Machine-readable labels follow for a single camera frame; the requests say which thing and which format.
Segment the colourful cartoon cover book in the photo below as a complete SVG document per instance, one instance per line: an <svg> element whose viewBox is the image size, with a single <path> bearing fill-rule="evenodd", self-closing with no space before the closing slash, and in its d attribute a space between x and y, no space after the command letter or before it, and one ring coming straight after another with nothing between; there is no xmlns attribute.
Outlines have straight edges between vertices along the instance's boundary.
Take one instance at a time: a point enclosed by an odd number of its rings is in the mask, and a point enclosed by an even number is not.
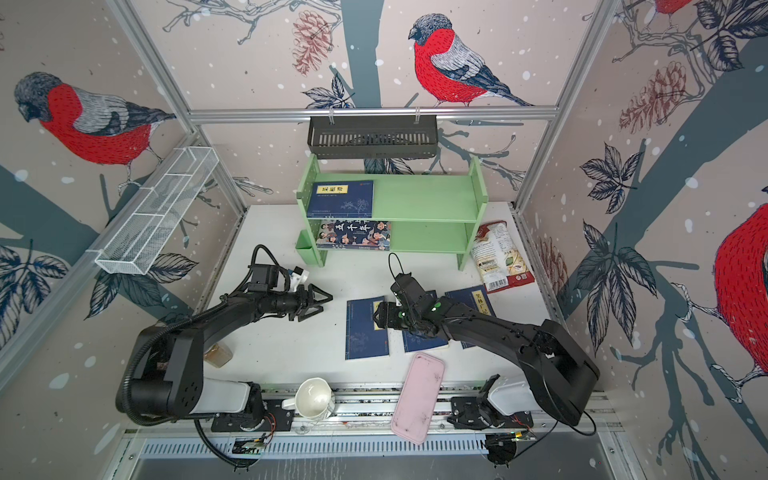
<svg viewBox="0 0 768 480"><path fill-rule="evenodd" d="M391 223L374 220L335 220L322 223L316 238L319 249L388 251Z"/></svg>

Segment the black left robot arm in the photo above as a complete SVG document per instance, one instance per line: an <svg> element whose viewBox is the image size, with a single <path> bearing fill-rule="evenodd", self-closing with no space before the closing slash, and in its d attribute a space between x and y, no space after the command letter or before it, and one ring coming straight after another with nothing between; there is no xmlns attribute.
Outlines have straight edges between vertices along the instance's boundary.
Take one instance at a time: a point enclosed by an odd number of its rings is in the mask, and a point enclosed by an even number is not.
<svg viewBox="0 0 768 480"><path fill-rule="evenodd" d="M140 426L222 414L258 419L259 386L207 379L204 354L236 330L263 318L301 322L324 310L333 296L300 285L294 292L238 288L216 306L165 327L148 327L136 339L116 394L116 408Z"/></svg>

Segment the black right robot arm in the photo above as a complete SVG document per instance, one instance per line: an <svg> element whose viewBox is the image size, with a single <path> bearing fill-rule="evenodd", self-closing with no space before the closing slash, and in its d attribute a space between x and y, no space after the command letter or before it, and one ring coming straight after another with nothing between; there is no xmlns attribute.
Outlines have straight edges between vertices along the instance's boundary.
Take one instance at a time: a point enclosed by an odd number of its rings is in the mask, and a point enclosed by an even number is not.
<svg viewBox="0 0 768 480"><path fill-rule="evenodd" d="M450 297L427 295L383 302L373 319L380 328L466 342L517 365L538 406L553 419L576 427L600 377L586 351L558 323L510 322L474 310Z"/></svg>

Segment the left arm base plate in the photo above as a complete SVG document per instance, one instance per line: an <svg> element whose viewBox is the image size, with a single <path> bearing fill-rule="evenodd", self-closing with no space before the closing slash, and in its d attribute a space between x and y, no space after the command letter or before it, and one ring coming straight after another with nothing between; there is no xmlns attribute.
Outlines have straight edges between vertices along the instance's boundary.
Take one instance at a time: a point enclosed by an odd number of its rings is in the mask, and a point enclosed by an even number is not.
<svg viewBox="0 0 768 480"><path fill-rule="evenodd" d="M262 401L256 413L227 413L216 416L211 430L216 433L287 432L291 430L295 411L282 408L279 399Z"/></svg>

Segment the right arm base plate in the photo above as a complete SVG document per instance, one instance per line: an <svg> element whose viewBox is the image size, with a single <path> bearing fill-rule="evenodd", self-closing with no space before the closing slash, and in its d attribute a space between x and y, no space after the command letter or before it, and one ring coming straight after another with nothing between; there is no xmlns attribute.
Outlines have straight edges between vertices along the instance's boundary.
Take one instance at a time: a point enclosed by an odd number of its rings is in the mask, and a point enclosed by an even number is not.
<svg viewBox="0 0 768 480"><path fill-rule="evenodd" d="M534 426L534 422L529 412L519 411L505 414L491 404L489 394L499 378L499 374L491 376L474 397L452 397L450 400L451 411L447 417L447 422L455 429L464 430L501 428L530 430Z"/></svg>

